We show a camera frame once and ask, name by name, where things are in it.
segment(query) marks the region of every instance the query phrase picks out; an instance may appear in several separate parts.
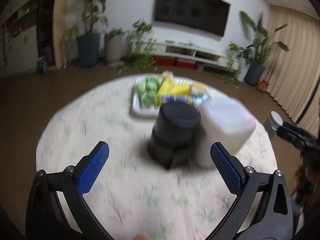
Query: gray plant pot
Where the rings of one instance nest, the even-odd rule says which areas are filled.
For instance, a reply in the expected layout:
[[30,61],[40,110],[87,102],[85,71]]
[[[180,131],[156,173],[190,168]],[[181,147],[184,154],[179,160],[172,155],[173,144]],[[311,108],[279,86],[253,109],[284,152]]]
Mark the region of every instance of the gray plant pot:
[[81,66],[95,66],[98,63],[100,34],[86,34],[76,38]]
[[113,37],[111,41],[105,40],[106,61],[113,63],[121,59],[122,54],[122,35]]
[[259,63],[253,62],[245,75],[244,81],[246,81],[249,85],[256,86],[259,83],[259,80],[265,71],[265,67],[260,65]]

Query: red box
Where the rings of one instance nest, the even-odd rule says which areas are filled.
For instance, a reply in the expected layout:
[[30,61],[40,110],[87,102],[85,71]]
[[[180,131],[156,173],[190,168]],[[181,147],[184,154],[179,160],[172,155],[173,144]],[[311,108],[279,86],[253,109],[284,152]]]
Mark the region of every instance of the red box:
[[187,59],[177,59],[176,61],[177,67],[183,67],[183,68],[189,68],[194,69],[196,67],[196,62],[193,60],[187,60]]
[[156,65],[173,66],[174,57],[155,57]]

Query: red bag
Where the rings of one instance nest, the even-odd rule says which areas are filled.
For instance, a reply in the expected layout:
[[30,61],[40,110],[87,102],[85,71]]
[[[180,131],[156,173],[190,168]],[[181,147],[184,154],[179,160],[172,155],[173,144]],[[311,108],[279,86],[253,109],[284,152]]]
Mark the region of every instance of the red bag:
[[260,84],[257,86],[257,89],[264,94],[267,91],[268,85],[269,83],[267,81],[262,80]]

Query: television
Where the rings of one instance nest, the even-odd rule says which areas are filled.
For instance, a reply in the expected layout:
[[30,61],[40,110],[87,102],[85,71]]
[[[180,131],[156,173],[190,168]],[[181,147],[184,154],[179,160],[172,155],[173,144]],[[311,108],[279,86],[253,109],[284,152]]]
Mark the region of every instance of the television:
[[230,4],[222,0],[157,0],[155,21],[224,36]]

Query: black lid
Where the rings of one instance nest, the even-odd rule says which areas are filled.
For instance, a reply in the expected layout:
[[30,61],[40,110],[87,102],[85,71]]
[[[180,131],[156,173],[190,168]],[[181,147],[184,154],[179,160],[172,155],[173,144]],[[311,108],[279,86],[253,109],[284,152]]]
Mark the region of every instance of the black lid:
[[200,123],[200,113],[183,102],[169,102],[160,107],[159,114],[171,124],[181,128],[192,128]]

